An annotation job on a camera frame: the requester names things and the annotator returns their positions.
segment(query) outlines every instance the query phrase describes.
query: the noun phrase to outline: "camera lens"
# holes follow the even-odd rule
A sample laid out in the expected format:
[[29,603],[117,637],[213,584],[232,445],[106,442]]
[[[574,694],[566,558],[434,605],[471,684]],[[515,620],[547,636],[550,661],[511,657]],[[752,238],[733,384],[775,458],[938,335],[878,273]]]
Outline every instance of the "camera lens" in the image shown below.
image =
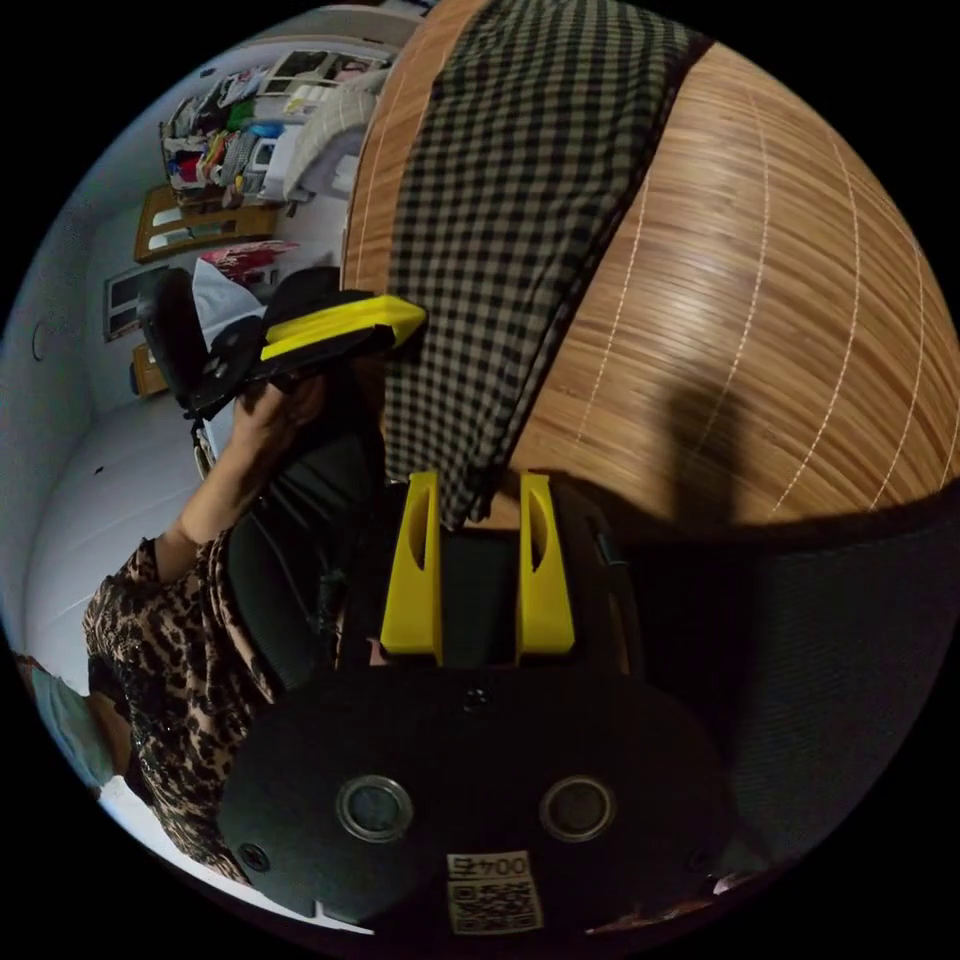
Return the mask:
[[540,803],[540,820],[558,840],[576,843],[599,836],[613,820],[613,795],[592,777],[555,783]]
[[406,832],[413,818],[413,804],[396,781],[370,775],[344,785],[337,797],[337,816],[360,840],[388,843]]

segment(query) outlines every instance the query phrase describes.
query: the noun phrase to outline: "sticker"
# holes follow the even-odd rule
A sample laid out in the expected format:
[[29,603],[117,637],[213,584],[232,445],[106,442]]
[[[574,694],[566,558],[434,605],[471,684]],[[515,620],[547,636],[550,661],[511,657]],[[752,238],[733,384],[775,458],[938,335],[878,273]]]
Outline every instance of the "sticker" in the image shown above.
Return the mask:
[[447,904],[454,933],[526,933],[543,927],[543,910],[526,850],[447,857]]

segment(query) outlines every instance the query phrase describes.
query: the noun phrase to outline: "screw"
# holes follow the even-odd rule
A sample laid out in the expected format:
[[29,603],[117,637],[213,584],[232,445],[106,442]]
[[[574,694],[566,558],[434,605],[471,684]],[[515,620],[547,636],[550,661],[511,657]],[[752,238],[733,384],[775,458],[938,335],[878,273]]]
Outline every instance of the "screw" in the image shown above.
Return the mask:
[[240,847],[240,859],[257,873],[266,873],[270,869],[267,855],[254,843],[245,843]]
[[467,713],[473,713],[481,707],[485,707],[490,702],[490,694],[482,687],[473,687],[467,691],[467,696],[463,701],[463,709]]
[[707,851],[697,849],[687,858],[687,869],[699,873],[707,865]]

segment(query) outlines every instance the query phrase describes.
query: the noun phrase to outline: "animal print shirt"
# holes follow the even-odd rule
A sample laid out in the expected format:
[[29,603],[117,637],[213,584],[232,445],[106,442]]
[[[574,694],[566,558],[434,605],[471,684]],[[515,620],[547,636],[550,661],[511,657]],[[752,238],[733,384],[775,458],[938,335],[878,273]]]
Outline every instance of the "animal print shirt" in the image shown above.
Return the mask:
[[131,730],[127,785],[191,860],[248,884],[216,824],[234,754],[279,690],[244,631],[226,576],[226,538],[160,583],[144,539],[100,585],[84,614],[90,692]]

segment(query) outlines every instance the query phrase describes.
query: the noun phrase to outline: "checkered cloth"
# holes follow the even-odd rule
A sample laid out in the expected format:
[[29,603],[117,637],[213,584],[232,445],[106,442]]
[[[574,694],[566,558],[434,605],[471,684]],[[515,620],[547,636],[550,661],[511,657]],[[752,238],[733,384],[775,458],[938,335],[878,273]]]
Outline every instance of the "checkered cloth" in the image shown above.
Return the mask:
[[617,0],[492,0],[434,81],[389,292],[423,340],[386,374],[387,472],[441,475],[452,529],[490,502],[592,276],[709,45]]

